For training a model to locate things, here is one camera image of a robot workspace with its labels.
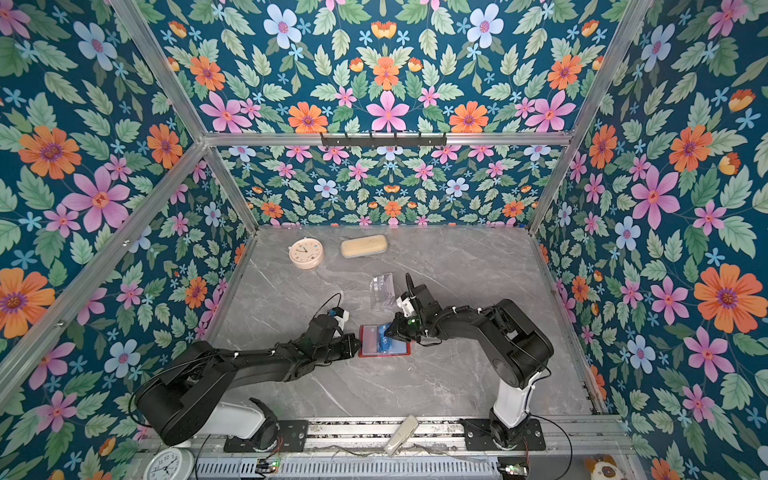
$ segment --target orange flower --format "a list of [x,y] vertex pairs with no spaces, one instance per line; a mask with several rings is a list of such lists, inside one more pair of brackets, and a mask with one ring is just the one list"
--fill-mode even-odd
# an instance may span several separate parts
[[600,22],[597,20],[590,20],[589,22],[585,23],[583,27],[581,27],[581,34],[585,37],[592,35],[594,31],[598,29],[599,24]]
[[478,106],[476,101],[468,101],[466,106],[459,105],[449,120],[453,125],[451,131],[455,134],[479,134],[488,124],[488,117],[485,116],[487,113],[485,106]]
[[397,85],[399,79],[400,67],[395,65],[395,61],[390,57],[381,57],[379,64],[373,67],[373,74],[376,76],[373,80],[384,90],[392,90],[393,85]]
[[305,101],[300,101],[296,107],[291,107],[288,113],[291,116],[288,124],[296,128],[298,134],[324,134],[328,131],[328,119],[320,114],[316,105],[310,107]]
[[725,333],[733,332],[733,323],[741,333],[757,328],[757,321],[752,315],[763,318],[768,310],[768,300],[755,296],[763,289],[763,284],[752,274],[739,278],[741,269],[736,265],[723,263],[720,273],[709,267],[701,273],[704,283],[697,283],[694,296],[703,300],[699,303],[699,312],[704,319],[715,319],[715,328]]
[[202,276],[193,278],[190,280],[190,285],[187,287],[187,298],[184,302],[189,305],[190,308],[197,308],[205,300],[205,294],[208,293],[207,282],[203,280]]
[[592,167],[604,168],[614,157],[614,148],[616,148],[616,129],[613,125],[603,125],[600,131],[595,132],[592,137],[592,146],[589,147],[590,160]]
[[576,55],[565,55],[562,61],[556,61],[552,65],[552,71],[547,75],[549,86],[564,90],[568,85],[576,81],[576,75],[581,73],[581,58]]
[[0,270],[0,329],[5,327],[5,338],[22,336],[45,313],[43,306],[55,300],[52,288],[43,288],[48,279],[38,272],[24,278],[20,268]]
[[598,384],[598,392],[600,392],[600,396],[605,400],[608,397],[608,392],[605,391],[605,379],[602,374],[598,373],[598,368],[596,366],[592,365],[589,369],[592,371],[594,382]]
[[744,108],[749,107],[755,98],[757,98],[757,96],[752,93],[750,89],[736,90],[736,93],[730,96],[728,108],[730,108],[731,111],[743,110]]
[[29,169],[41,177],[50,174],[52,179],[60,180],[80,164],[80,155],[74,153],[80,147],[58,128],[51,132],[45,126],[35,127],[34,136],[23,134],[18,142],[24,147],[18,151],[22,161],[32,164]]
[[577,276],[574,278],[573,286],[571,287],[571,292],[574,293],[574,298],[577,302],[582,303],[587,299],[587,294],[589,293],[589,285],[587,285],[587,280],[583,279],[580,276]]
[[506,205],[504,205],[504,216],[505,217],[516,217],[519,214],[523,213],[523,210],[525,209],[525,205],[522,202],[510,202]]
[[195,75],[197,83],[203,85],[208,90],[216,91],[224,89],[224,74],[221,73],[221,67],[216,65],[212,61],[208,61],[208,57],[200,56],[192,57],[190,59],[190,71],[192,75]]
[[166,124],[152,125],[149,133],[151,136],[147,137],[147,146],[153,149],[152,158],[170,170],[182,154],[179,137]]
[[395,22],[373,22],[371,31],[376,38],[392,38],[397,31],[397,24]]
[[94,473],[94,476],[92,476],[90,480],[112,480],[112,474],[104,473],[102,470],[99,470]]
[[362,58],[353,58],[349,63],[349,69],[351,71],[362,71]]
[[741,160],[739,160],[739,154],[736,152],[730,152],[725,154],[720,159],[720,164],[717,165],[721,172],[726,175],[735,175],[739,173],[739,167],[741,167]]
[[398,204],[397,202],[389,202],[384,207],[384,213],[389,215],[392,218],[400,215],[401,210],[402,210],[402,207],[400,207],[400,204]]
[[707,159],[711,151],[708,146],[712,144],[712,134],[704,133],[706,129],[703,125],[697,125],[693,130],[688,127],[680,132],[680,138],[672,141],[674,151],[670,154],[670,163],[674,164],[675,170],[692,172],[699,167],[700,161]]
[[422,65],[422,61],[419,60],[416,57],[411,57],[410,60],[408,60],[408,69],[410,71],[419,71],[422,68],[424,68],[424,65]]
[[245,253],[245,243],[241,243],[238,248],[235,249],[235,265],[240,263],[240,259],[243,258],[243,253]]
[[176,34],[178,38],[184,38],[187,36],[187,28],[175,20],[168,22],[168,28],[170,28],[170,30]]
[[280,218],[283,216],[283,208],[272,202],[264,202],[261,204],[261,211],[270,218]]
[[676,470],[670,468],[670,464],[663,458],[654,458],[650,466],[650,474],[654,480],[680,480]]
[[114,449],[114,443],[116,441],[115,437],[110,437],[104,443],[99,447],[98,454],[102,457],[105,457],[112,453],[112,449]]

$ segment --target yellow case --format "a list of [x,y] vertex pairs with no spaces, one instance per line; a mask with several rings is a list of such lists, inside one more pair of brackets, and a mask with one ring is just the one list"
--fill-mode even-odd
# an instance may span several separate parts
[[341,243],[341,254],[344,258],[363,257],[384,253],[387,249],[386,237],[372,235],[370,237],[353,238]]

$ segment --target brown and white plush toy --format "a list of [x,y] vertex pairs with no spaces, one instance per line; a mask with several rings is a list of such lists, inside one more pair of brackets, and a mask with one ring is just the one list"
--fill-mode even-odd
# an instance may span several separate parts
[[616,466],[616,461],[610,455],[585,458],[584,466],[591,473],[591,480],[627,480],[627,476]]

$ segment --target clock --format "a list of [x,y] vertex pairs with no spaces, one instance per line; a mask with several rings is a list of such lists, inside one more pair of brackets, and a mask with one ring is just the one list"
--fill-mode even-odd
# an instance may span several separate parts
[[144,480],[187,480],[192,475],[194,462],[189,450],[165,449],[152,458],[144,471]]
[[314,238],[303,238],[288,249],[288,257],[297,268],[308,270],[323,261],[323,245]]

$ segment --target table surface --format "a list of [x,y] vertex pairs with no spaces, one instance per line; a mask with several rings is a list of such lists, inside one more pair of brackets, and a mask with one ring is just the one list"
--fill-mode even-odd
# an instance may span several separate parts
[[[342,241],[378,233],[389,241],[385,253],[341,256]],[[312,270],[298,270],[287,254],[288,247],[304,237],[320,240],[325,249],[323,263]],[[212,343],[227,349],[264,349],[295,339],[320,305],[339,291],[341,306],[350,315],[344,331],[357,334],[361,325],[383,324],[394,317],[395,310],[371,310],[371,279],[393,273],[399,295],[410,272],[415,285],[426,284],[444,307],[486,307],[502,298],[516,302],[554,346],[548,364],[552,377],[536,385],[531,411],[588,414],[592,404],[529,242],[526,232],[517,228],[266,227],[258,233],[250,264]],[[294,382],[230,390],[224,400],[256,397],[282,418],[488,414],[499,378],[476,341],[451,339],[432,348],[413,343],[411,352],[335,362]]]

